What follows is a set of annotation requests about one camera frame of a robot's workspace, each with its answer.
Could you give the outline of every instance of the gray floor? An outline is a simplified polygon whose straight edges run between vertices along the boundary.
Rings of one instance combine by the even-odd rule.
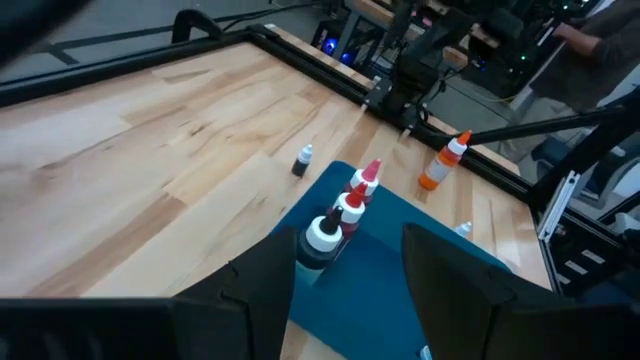
[[[175,14],[184,8],[195,8],[212,17],[277,8],[300,1],[279,0],[269,5],[267,0],[95,0],[79,16],[52,34],[47,41],[57,43],[119,32],[169,25]],[[257,20],[275,23],[281,28],[309,42],[318,23],[326,16],[317,9],[305,8],[274,14]],[[247,23],[238,25],[241,28]],[[170,34],[162,33],[130,40],[86,46],[67,50],[81,63],[149,49],[169,43]],[[50,54],[23,56],[0,73],[0,81],[12,80],[41,72],[62,69],[66,65]],[[460,78],[448,82],[447,91],[429,104],[430,110],[443,121],[459,130],[474,132],[504,127],[513,114],[508,107],[488,91]],[[498,151],[498,144],[488,144]],[[585,210],[597,217],[601,213]]]

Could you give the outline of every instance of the squeeze bottle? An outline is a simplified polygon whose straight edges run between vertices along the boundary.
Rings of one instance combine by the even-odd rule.
[[[420,174],[420,178],[418,178],[420,185],[427,190],[435,189],[460,161],[462,154],[468,148],[467,142],[470,137],[471,130],[460,135],[459,138],[451,139],[449,144],[440,150],[431,164]]]

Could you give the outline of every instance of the person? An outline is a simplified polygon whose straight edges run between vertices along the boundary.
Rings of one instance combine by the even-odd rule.
[[[531,83],[533,101],[518,124],[570,116],[597,107],[640,62],[640,0],[615,0],[595,15],[561,23],[552,36],[564,47]],[[569,140],[576,131],[561,136]],[[547,135],[506,142],[520,161]]]

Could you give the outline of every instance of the black cable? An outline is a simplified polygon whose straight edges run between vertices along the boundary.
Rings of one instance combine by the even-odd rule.
[[[288,10],[293,10],[293,9],[300,9],[300,8],[305,8],[305,7],[310,7],[310,6],[314,6],[314,5],[318,5],[317,2],[312,2],[312,3],[308,3],[308,4],[300,4],[300,5],[291,5],[291,6],[285,6],[279,9],[273,9],[273,10],[264,10],[263,12],[260,12],[258,14],[255,13],[250,13],[248,16],[246,17],[242,17],[240,19],[237,19],[233,22],[231,22],[230,24],[228,24],[227,26],[225,26],[222,29],[222,32],[226,32],[227,30],[229,30],[231,27],[233,27],[234,25],[242,22],[242,21],[249,21],[249,20],[255,20],[255,19],[259,19],[261,17],[265,17],[268,15],[272,15],[272,14],[276,14],[282,11],[288,11]]]

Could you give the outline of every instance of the white label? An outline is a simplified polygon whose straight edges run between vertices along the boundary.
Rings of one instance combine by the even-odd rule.
[[[451,171],[451,168],[440,161],[440,158],[436,156],[435,159],[431,162],[431,165],[427,168],[427,176],[431,178],[431,180],[439,183],[447,176],[447,174]]]

